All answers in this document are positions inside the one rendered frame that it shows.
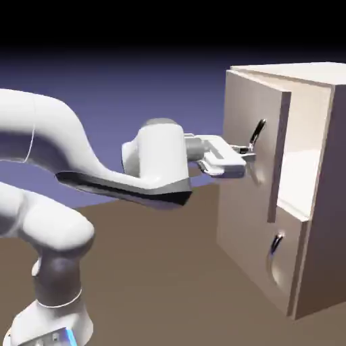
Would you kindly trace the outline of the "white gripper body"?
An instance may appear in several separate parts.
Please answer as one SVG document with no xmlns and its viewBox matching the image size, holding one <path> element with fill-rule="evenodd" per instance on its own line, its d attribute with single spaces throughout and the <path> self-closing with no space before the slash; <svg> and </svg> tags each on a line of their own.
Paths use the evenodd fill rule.
<svg viewBox="0 0 346 346">
<path fill-rule="evenodd" d="M 203 157 L 197 161 L 200 170 L 213 178 L 243 178 L 246 161 L 222 137 L 197 135 L 203 147 Z"/>
</svg>

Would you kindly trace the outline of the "long curved dark metal handle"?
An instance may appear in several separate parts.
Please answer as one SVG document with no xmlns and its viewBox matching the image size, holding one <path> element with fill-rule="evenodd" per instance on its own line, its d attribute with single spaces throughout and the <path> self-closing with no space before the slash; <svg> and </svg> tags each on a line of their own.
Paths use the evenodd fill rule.
<svg viewBox="0 0 346 346">
<path fill-rule="evenodd" d="M 261 119 L 257 126 L 255 127 L 255 130 L 253 131 L 253 134 L 251 135 L 250 141 L 249 141 L 249 153 L 252 154 L 252 156 L 249 158 L 247 162 L 247 172 L 249 173 L 250 177 L 252 178 L 253 182 L 256 185 L 261 185 L 262 181 L 261 178 L 257 176 L 257 173 L 255 171 L 255 151 L 254 147 L 255 144 L 260 136 L 261 131 L 264 129 L 266 125 L 266 119 Z"/>
</svg>

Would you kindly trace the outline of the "tall light wood cabinet door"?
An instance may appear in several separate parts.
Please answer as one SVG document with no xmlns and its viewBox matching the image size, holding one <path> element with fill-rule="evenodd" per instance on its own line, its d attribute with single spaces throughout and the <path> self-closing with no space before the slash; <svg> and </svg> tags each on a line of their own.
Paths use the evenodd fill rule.
<svg viewBox="0 0 346 346">
<path fill-rule="evenodd" d="M 225 181 L 222 186 L 238 216 L 275 221 L 290 104 L 290 91 L 234 70 L 226 72 L 224 139 L 232 145 L 248 146 L 257 123 L 266 119 L 254 147 L 261 185 L 253 182 L 246 165 L 244 178 Z"/>
</svg>

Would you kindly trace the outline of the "light wood cabinet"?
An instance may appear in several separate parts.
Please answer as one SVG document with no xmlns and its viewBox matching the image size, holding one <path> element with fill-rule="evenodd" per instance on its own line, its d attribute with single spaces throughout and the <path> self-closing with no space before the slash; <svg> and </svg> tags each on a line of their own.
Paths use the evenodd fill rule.
<svg viewBox="0 0 346 346">
<path fill-rule="evenodd" d="M 278 202 L 309 218 L 292 319 L 346 302 L 346 64 L 232 66 L 291 92 Z"/>
</svg>

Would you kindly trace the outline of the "short light wood cabinet door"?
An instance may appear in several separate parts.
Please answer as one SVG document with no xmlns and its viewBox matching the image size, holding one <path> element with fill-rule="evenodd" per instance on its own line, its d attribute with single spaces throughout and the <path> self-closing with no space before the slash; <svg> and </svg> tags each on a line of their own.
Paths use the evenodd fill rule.
<svg viewBox="0 0 346 346">
<path fill-rule="evenodd" d="M 291 316 L 309 218 L 281 201 L 276 206 L 273 223 L 238 216 L 233 212 L 232 198 L 222 186 L 223 183 L 218 202 L 219 246 L 279 310 Z M 274 256 L 278 287 L 266 272 L 266 255 L 277 232 L 285 234 Z"/>
</svg>

